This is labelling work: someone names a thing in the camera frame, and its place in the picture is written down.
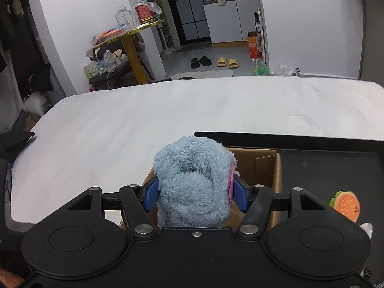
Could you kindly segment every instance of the cable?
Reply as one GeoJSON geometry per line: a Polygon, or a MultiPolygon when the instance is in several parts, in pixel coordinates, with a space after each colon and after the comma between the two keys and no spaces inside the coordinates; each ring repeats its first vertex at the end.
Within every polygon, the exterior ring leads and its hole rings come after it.
{"type": "Polygon", "coordinates": [[[110,52],[110,54],[109,54],[109,73],[108,73],[108,75],[107,75],[107,85],[108,85],[108,87],[109,87],[110,90],[112,90],[112,88],[109,86],[109,83],[108,83],[108,76],[109,76],[109,74],[111,73],[111,56],[112,56],[112,52],[110,52]]]}
{"type": "Polygon", "coordinates": [[[366,21],[367,21],[366,17],[367,17],[367,14],[366,14],[366,4],[365,4],[365,0],[362,0],[362,46],[361,46],[361,59],[360,59],[360,69],[359,69],[358,80],[361,80],[362,65],[363,65],[363,62],[364,62],[365,34],[366,34],[366,21]]]}

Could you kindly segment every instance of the doormat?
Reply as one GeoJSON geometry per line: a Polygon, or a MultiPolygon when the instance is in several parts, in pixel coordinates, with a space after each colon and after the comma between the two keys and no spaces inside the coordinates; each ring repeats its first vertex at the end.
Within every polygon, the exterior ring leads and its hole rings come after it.
{"type": "Polygon", "coordinates": [[[195,79],[224,78],[234,75],[233,70],[210,70],[210,71],[189,71],[182,74],[175,74],[171,77],[173,80],[179,80],[183,77],[192,77],[195,79]]]}
{"type": "Polygon", "coordinates": [[[195,44],[187,44],[187,45],[184,45],[180,50],[177,50],[175,52],[181,53],[181,52],[186,52],[186,51],[207,49],[211,45],[212,45],[212,43],[210,41],[209,42],[195,43],[195,44]]]}

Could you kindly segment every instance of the blue plush toy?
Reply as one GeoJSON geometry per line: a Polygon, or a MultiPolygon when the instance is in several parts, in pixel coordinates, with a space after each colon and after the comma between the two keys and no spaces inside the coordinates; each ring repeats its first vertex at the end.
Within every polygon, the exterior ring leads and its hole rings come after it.
{"type": "Polygon", "coordinates": [[[205,137],[182,137],[154,159],[159,226],[217,227],[228,218],[236,159],[205,137]]]}

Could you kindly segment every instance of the yellow tabletop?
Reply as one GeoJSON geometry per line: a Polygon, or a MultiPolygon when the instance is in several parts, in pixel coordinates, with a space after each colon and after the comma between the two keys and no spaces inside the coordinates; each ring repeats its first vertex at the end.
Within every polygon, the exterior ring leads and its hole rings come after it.
{"type": "Polygon", "coordinates": [[[95,46],[93,47],[93,49],[96,50],[96,49],[100,48],[101,46],[103,46],[104,44],[110,44],[110,43],[115,42],[115,41],[117,41],[117,40],[121,40],[122,38],[124,38],[124,37],[126,37],[126,36],[131,36],[131,35],[133,35],[133,34],[139,32],[139,31],[141,31],[141,30],[144,30],[144,29],[146,29],[146,28],[153,27],[153,26],[156,26],[156,25],[158,25],[158,24],[162,24],[162,23],[164,23],[164,19],[162,19],[162,20],[160,20],[160,21],[155,21],[155,22],[153,22],[153,23],[148,23],[148,24],[140,25],[140,26],[138,26],[137,28],[135,28],[135,29],[133,29],[133,30],[131,30],[131,31],[124,32],[124,33],[122,33],[122,34],[120,34],[120,35],[118,35],[118,36],[116,36],[116,37],[113,37],[113,38],[111,38],[111,39],[105,40],[104,42],[95,45],[95,46]]]}

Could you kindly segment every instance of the white table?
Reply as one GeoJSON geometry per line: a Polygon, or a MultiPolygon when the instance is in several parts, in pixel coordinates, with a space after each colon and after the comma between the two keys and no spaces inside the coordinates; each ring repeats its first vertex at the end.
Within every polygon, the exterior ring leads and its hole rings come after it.
{"type": "Polygon", "coordinates": [[[384,140],[384,89],[297,77],[162,82],[68,97],[32,131],[13,168],[11,215],[37,223],[91,186],[141,184],[158,150],[195,131],[384,140]]]}

